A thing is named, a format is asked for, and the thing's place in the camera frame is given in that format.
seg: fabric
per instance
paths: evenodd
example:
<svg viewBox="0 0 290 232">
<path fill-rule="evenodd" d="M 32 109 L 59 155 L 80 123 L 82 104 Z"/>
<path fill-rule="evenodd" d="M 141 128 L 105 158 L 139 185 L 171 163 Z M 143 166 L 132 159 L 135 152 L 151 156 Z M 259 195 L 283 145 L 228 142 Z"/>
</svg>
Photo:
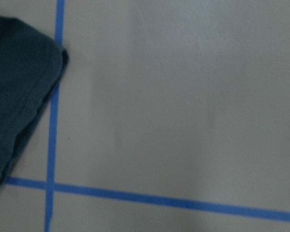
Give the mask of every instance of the fabric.
<svg viewBox="0 0 290 232">
<path fill-rule="evenodd" d="M 67 62 L 60 44 L 18 19 L 0 17 L 0 184 L 23 152 Z"/>
</svg>

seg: cloth fold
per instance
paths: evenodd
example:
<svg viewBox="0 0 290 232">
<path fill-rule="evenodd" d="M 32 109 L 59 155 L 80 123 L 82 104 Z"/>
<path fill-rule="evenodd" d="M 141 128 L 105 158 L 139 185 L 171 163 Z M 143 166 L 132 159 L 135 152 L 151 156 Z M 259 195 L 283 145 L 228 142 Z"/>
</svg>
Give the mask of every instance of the cloth fold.
<svg viewBox="0 0 290 232">
<path fill-rule="evenodd" d="M 0 184 L 23 152 L 68 59 L 53 39 L 0 16 Z"/>
</svg>

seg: folded cloth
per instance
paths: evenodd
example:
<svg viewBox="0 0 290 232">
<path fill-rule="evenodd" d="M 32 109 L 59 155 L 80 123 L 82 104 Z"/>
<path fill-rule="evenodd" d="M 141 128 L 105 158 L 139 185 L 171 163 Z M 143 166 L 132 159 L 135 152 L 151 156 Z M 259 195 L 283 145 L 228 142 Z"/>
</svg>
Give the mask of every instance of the folded cloth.
<svg viewBox="0 0 290 232">
<path fill-rule="evenodd" d="M 16 18 L 0 17 L 0 184 L 58 86 L 67 51 Z"/>
</svg>

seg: dark blue cloth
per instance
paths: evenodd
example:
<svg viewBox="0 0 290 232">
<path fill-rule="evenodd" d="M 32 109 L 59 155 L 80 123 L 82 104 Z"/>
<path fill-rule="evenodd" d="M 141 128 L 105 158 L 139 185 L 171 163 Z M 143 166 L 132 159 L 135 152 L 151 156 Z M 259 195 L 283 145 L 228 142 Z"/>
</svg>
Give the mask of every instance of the dark blue cloth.
<svg viewBox="0 0 290 232">
<path fill-rule="evenodd" d="M 60 44 L 18 19 L 0 17 L 0 184 L 23 152 L 67 62 Z"/>
</svg>

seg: white surface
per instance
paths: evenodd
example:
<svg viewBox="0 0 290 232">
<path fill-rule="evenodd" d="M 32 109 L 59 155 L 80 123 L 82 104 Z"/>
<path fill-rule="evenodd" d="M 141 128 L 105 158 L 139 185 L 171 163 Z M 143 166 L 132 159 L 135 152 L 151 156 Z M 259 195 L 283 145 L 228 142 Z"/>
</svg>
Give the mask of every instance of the white surface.
<svg viewBox="0 0 290 232">
<path fill-rule="evenodd" d="M 55 1 L 0 14 L 54 34 Z M 290 0 L 67 0 L 63 44 L 57 183 L 290 211 Z M 12 176 L 46 179 L 48 121 Z M 44 200 L 1 189 L 0 232 Z M 55 193 L 55 232 L 217 230 L 290 223 Z"/>
</svg>

